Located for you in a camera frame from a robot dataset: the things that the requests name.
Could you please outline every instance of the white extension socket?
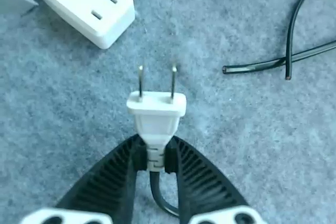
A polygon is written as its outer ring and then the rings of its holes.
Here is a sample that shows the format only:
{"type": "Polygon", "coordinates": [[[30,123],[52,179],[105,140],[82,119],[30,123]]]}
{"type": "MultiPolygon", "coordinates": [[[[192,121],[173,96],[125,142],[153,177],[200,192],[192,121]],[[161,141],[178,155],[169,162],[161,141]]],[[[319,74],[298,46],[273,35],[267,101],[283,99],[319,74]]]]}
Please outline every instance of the white extension socket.
{"type": "Polygon", "coordinates": [[[44,0],[101,49],[109,48],[135,19],[133,0],[44,0]]]}
{"type": "Polygon", "coordinates": [[[61,208],[42,208],[27,215],[20,224],[113,224],[110,216],[100,212],[85,212],[61,208]]]}

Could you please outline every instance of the power cord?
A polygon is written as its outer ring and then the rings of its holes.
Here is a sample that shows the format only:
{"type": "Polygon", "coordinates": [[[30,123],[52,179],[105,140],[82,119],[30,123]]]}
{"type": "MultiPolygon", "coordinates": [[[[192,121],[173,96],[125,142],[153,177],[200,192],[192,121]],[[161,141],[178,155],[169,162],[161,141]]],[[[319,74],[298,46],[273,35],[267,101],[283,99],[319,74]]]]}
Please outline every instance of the power cord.
{"type": "Polygon", "coordinates": [[[295,24],[297,15],[299,13],[299,10],[304,1],[305,0],[298,0],[298,2],[295,5],[292,17],[290,19],[285,57],[275,59],[275,60],[253,63],[253,64],[223,66],[223,74],[257,72],[257,71],[263,71],[263,70],[277,68],[277,67],[286,65],[286,80],[290,80],[292,76],[292,63],[293,62],[307,59],[309,57],[316,56],[323,52],[335,49],[336,40],[333,42],[324,44],[322,46],[300,52],[295,55],[292,54],[294,24],[295,24]]]}
{"type": "Polygon", "coordinates": [[[170,205],[165,199],[162,197],[160,192],[160,173],[159,172],[150,172],[150,181],[151,181],[151,190],[153,198],[156,204],[163,209],[168,214],[178,217],[178,209],[170,205]]]}

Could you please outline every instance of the white power strip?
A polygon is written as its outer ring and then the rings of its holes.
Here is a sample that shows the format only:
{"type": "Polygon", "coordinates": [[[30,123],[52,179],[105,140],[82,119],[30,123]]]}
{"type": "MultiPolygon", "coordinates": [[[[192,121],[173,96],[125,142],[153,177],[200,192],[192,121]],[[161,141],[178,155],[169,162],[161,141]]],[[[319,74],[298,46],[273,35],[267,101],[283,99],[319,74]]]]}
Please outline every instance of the white power strip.
{"type": "Polygon", "coordinates": [[[109,48],[135,19],[133,0],[44,0],[101,49],[109,48]]]}

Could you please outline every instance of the electrical plug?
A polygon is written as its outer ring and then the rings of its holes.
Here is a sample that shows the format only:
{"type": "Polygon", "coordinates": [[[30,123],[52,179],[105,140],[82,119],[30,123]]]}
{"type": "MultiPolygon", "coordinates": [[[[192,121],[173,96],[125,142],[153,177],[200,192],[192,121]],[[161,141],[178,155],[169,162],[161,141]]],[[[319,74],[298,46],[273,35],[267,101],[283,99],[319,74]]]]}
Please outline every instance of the electrical plug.
{"type": "Polygon", "coordinates": [[[44,0],[101,49],[109,48],[135,19],[133,0],[44,0]]]}
{"type": "Polygon", "coordinates": [[[128,111],[134,115],[135,128],[147,146],[148,169],[158,172],[164,167],[164,150],[185,115],[187,100],[175,93],[177,68],[173,66],[171,92],[143,92],[143,67],[139,68],[139,91],[130,94],[128,111]]]}

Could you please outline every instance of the cord strain relief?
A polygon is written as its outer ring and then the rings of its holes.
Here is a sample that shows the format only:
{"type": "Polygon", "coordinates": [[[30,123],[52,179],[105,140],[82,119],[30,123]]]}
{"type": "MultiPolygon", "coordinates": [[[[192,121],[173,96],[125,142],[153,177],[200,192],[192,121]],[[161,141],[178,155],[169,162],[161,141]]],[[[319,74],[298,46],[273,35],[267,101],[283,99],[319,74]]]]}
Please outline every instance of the cord strain relief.
{"type": "Polygon", "coordinates": [[[164,168],[164,149],[162,145],[147,146],[147,168],[151,172],[159,172],[164,168]]]}

